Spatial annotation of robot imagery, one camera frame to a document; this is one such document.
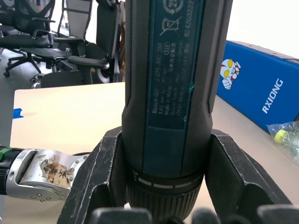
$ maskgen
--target chair wheel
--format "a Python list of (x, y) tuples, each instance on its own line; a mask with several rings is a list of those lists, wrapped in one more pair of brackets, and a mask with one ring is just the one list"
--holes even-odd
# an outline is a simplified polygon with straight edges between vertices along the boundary
[(36, 78), (31, 78), (31, 79), (30, 79), (30, 82), (31, 82), (31, 83), (36, 83)]
[(10, 77), (10, 74), (9, 74), (8, 71), (4, 72), (3, 75), (4, 75), (5, 77)]

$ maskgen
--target plastic bag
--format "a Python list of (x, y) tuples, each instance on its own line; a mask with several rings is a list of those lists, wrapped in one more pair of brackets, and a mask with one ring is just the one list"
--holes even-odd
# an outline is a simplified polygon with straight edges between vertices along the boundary
[(268, 130), (281, 151), (299, 166), (299, 121), (268, 125)]

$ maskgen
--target recycling symbol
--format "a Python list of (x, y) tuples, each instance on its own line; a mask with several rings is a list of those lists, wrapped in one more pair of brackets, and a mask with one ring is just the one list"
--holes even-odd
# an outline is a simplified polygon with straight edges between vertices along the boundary
[(171, 15), (179, 12), (184, 4), (184, 0), (163, 0), (163, 7)]

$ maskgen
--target blue tape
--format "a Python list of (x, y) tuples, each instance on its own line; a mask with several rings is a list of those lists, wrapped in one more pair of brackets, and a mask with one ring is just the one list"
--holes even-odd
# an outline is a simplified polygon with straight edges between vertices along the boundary
[(13, 112), (13, 119), (16, 119), (16, 118), (23, 118), (24, 116), (21, 115), (21, 111), (22, 111), (21, 108), (14, 109), (14, 112)]

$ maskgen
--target cartoon character sticker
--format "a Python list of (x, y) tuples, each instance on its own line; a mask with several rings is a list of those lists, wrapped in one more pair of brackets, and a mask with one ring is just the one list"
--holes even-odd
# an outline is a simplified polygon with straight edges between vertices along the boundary
[(223, 77), (222, 83), (227, 90), (230, 90), (233, 81), (238, 77), (240, 68), (240, 64), (232, 59), (225, 59), (222, 62), (220, 75)]

